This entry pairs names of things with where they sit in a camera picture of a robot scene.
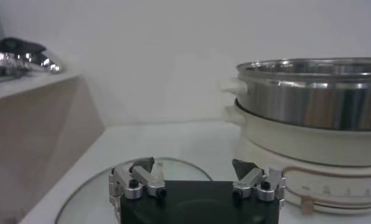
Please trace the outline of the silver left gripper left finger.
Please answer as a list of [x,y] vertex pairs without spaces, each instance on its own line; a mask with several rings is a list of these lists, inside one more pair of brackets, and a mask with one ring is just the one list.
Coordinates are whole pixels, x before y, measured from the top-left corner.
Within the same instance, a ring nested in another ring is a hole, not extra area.
[[129,200],[140,199],[144,189],[151,197],[163,200],[167,196],[165,181],[151,174],[155,159],[153,157],[134,160],[130,167],[125,163],[111,168],[109,196],[113,200],[124,195]]

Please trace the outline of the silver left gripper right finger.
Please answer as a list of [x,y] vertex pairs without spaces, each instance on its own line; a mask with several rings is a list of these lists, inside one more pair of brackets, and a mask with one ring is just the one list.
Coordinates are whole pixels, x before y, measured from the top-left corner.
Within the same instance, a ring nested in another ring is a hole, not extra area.
[[252,196],[261,201],[284,201],[286,178],[281,170],[270,168],[266,172],[255,163],[239,159],[233,159],[232,165],[238,178],[232,184],[234,201]]

